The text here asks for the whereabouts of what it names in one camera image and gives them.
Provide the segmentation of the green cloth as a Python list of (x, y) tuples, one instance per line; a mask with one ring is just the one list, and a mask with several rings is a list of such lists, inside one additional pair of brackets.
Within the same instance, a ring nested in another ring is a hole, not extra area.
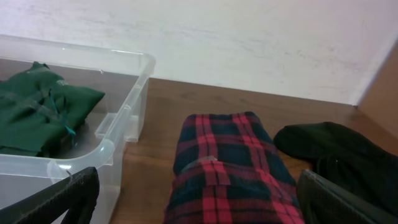
[(1, 154), (50, 157), (63, 143), (75, 147), (77, 129), (104, 96), (34, 62), (1, 82)]

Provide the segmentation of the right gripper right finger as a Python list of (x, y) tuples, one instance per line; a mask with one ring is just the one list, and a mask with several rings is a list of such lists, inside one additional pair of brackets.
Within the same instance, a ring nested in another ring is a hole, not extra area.
[(309, 224), (397, 224), (397, 217), (308, 169), (301, 172), (296, 193)]

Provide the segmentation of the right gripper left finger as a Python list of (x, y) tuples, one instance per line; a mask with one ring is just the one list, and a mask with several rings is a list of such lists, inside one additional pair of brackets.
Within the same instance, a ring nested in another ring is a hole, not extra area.
[(17, 203), (1, 209), (1, 223), (89, 224), (97, 204), (100, 181), (95, 167), (87, 167)]

